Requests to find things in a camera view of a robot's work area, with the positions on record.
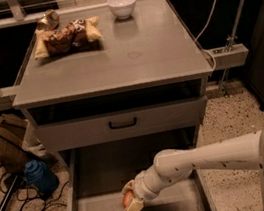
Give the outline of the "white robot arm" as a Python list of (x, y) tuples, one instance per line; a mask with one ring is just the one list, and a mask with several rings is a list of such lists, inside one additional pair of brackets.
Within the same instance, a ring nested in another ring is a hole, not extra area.
[(124, 211), (141, 211), (147, 201), (189, 177), (195, 169), (259, 171), (264, 211), (264, 128), (199, 148), (160, 151), (155, 155), (152, 166), (138, 173), (123, 187)]

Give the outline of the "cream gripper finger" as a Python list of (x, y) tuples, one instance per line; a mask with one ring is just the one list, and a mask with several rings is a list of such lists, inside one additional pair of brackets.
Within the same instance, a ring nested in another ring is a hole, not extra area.
[(126, 194), (128, 191), (133, 191), (134, 189), (134, 180), (130, 180), (123, 186), (122, 193)]
[(141, 211), (143, 208), (143, 201), (134, 198), (126, 205), (124, 211)]

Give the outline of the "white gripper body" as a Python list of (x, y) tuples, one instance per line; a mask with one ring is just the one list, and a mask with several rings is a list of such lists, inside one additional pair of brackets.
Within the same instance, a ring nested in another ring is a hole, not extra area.
[(164, 188), (160, 175), (153, 168), (140, 172), (133, 183), (134, 195), (143, 202), (152, 201)]

